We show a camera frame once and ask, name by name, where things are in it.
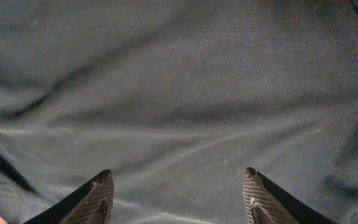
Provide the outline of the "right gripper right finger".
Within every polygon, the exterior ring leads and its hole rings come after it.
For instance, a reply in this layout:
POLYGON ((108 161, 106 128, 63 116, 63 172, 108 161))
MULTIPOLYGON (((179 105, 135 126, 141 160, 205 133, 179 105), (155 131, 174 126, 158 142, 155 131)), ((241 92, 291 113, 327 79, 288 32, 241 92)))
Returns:
POLYGON ((248 167, 242 194, 249 224, 336 224, 248 167))

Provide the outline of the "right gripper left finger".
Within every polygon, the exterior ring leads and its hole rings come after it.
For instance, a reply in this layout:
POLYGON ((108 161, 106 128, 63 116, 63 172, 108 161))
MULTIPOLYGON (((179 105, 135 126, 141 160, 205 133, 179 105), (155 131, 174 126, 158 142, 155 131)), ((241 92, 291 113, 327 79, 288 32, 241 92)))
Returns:
POLYGON ((112 172, 105 169, 24 224, 109 224, 113 199, 112 172))

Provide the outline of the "black t-shirt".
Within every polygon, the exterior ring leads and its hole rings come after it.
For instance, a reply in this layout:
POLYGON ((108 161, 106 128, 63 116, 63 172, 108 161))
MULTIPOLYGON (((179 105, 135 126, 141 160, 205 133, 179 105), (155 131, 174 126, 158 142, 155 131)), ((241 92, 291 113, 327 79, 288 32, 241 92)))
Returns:
POLYGON ((358 1, 0 1, 0 216, 102 170, 114 223, 245 223, 253 167, 358 223, 358 1))

